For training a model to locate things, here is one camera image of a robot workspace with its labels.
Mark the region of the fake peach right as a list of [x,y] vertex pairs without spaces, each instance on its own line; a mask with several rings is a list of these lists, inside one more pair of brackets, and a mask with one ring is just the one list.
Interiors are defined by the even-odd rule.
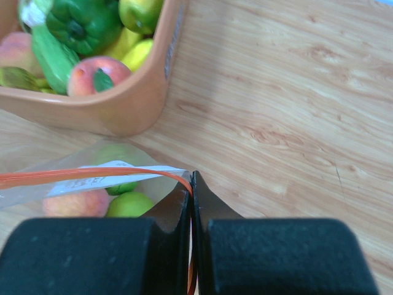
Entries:
[[115,58],[86,58],[73,67],[68,80],[67,94],[93,95],[115,87],[130,76],[130,69]]

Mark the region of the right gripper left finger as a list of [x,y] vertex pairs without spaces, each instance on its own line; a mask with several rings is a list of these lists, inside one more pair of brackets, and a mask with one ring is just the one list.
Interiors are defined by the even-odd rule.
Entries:
[[138,218],[33,218],[1,251],[2,294],[187,294],[190,183]]

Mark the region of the green fake bell pepper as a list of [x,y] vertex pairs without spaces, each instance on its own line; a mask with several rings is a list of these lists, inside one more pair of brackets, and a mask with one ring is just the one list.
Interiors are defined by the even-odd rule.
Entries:
[[123,30],[118,1],[56,0],[45,24],[55,38],[81,55],[100,53]]

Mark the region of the clear zip bag orange seal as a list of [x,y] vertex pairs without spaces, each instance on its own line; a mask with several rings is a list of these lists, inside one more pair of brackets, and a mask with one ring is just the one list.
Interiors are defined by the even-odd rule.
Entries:
[[[128,146],[135,157],[135,165],[119,160],[95,165],[98,151],[109,144]],[[190,183],[191,206],[193,189],[190,172],[160,164],[142,150],[128,143],[102,140],[62,159],[9,175],[1,175],[1,216],[5,216],[18,205],[31,205],[34,210],[26,216],[25,220],[33,218],[130,218],[106,217],[106,214],[103,217],[49,217],[43,211],[42,202],[51,197],[138,182],[138,186],[132,192],[146,194],[155,206],[179,181],[183,180]],[[193,248],[189,241],[190,288],[187,294],[193,294],[196,287],[197,276],[193,263]]]

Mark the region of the fake peach left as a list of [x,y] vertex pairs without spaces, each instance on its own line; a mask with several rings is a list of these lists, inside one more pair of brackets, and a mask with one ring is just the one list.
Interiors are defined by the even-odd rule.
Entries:
[[36,77],[44,73],[31,47],[31,35],[24,32],[9,33],[1,40],[1,66],[23,68]]

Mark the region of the green fake cucumber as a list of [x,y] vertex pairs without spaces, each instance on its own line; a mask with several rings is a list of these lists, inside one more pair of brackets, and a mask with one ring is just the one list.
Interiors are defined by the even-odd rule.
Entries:
[[78,54],[56,39],[46,25],[32,28],[32,50],[49,86],[61,95],[67,94],[68,80]]

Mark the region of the fake peach in bag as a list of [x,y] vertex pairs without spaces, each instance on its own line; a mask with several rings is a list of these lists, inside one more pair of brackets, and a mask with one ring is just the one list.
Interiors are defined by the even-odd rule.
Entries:
[[43,211],[49,217],[103,217],[111,198],[105,189],[44,199]]

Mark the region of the orange plastic basket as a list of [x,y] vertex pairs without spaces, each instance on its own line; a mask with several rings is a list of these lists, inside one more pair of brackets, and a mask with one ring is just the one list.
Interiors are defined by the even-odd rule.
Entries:
[[1,109],[28,121],[107,136],[143,132],[159,118],[188,1],[165,1],[147,60],[120,85],[96,95],[63,96],[1,88]]

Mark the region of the yellow orange fake mango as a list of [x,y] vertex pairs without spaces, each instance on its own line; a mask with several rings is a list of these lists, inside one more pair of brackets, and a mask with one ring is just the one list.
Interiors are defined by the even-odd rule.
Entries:
[[123,25],[138,34],[153,34],[163,0],[120,0],[119,16]]

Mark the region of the white fake cauliflower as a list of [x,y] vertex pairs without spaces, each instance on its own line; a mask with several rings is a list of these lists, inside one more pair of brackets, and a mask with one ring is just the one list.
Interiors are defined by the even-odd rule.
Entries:
[[30,33],[33,27],[44,24],[52,5],[53,0],[20,0],[18,20],[22,30]]

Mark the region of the green fake apple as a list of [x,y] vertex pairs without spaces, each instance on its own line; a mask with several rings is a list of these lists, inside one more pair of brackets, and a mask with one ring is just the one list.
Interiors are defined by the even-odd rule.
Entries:
[[[101,165],[114,160],[135,165],[135,157],[133,153],[130,151],[130,148],[124,144],[109,144],[101,147],[98,151],[94,164]],[[132,192],[137,186],[138,182],[124,183],[107,187],[106,191],[111,196],[117,196],[126,192]]]
[[138,218],[154,206],[146,194],[142,192],[127,192],[114,198],[106,213],[106,217]]

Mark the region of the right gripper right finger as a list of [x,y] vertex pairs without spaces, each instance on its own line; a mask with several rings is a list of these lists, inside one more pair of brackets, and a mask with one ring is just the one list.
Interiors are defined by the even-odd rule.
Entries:
[[352,230],[332,218],[245,218],[192,176],[200,294],[378,294]]

